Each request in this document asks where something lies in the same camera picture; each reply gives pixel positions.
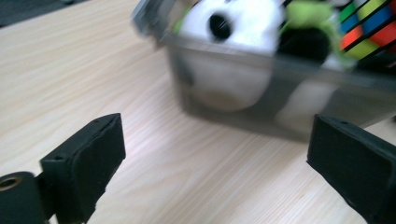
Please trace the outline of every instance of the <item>light wood surface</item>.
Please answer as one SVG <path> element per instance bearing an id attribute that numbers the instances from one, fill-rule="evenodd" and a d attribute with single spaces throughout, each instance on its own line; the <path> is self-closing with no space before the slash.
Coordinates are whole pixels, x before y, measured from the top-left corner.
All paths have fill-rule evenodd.
<path id="1" fill-rule="evenodd" d="M 94 0 L 0 30 L 0 175 L 120 112 L 127 158 L 89 223 L 364 223 L 306 161 L 307 144 L 181 111 L 136 0 Z M 369 128 L 392 144 L 395 125 Z"/>

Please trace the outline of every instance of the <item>plastic container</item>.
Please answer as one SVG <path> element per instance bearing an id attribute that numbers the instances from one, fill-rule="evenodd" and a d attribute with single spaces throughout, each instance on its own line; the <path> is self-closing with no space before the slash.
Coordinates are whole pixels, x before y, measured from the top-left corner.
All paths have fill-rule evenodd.
<path id="1" fill-rule="evenodd" d="M 395 77 L 337 72 L 177 36 L 172 26 L 189 6 L 192 2 L 142 0 L 133 13 L 138 30 L 166 47 L 186 112 L 296 140 L 309 139 L 315 114 L 362 128 L 396 114 Z"/>

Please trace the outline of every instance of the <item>rubik's cube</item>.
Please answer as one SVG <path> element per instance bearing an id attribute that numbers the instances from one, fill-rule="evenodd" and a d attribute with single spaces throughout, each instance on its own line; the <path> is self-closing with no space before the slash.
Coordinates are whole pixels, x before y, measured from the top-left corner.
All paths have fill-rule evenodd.
<path id="1" fill-rule="evenodd" d="M 339 20 L 346 55 L 361 60 L 383 50 L 396 53 L 396 0 L 350 1 Z"/>

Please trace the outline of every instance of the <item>black eye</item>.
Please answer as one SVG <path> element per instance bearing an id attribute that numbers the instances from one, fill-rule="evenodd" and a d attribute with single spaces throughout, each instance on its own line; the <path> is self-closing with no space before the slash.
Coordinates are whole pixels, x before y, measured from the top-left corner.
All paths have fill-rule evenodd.
<path id="1" fill-rule="evenodd" d="M 214 14 L 209 19 L 209 27 L 216 41 L 224 41 L 230 37 L 232 27 L 227 19 L 219 14 Z"/>

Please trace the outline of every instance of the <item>panda plush toy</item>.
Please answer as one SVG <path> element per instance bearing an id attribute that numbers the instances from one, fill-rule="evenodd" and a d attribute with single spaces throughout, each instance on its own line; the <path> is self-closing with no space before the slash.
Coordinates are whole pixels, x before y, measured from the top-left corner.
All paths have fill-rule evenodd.
<path id="1" fill-rule="evenodd" d="M 356 62 L 339 50 L 341 36 L 334 5 L 346 2 L 201 0 L 174 30 L 180 36 L 231 49 L 275 58 L 303 58 L 312 62 L 310 72 L 319 76 L 321 67 L 345 71 Z M 205 57 L 177 58 L 177 63 L 188 67 L 186 77 L 181 78 L 188 82 L 184 91 L 199 104 L 214 111 L 272 120 L 298 133 L 309 133 L 313 115 L 334 107 L 329 104 L 339 89 L 336 84 L 314 79 L 300 83 L 279 79 L 276 73 L 281 69 L 263 74 L 249 65 L 219 63 Z"/>

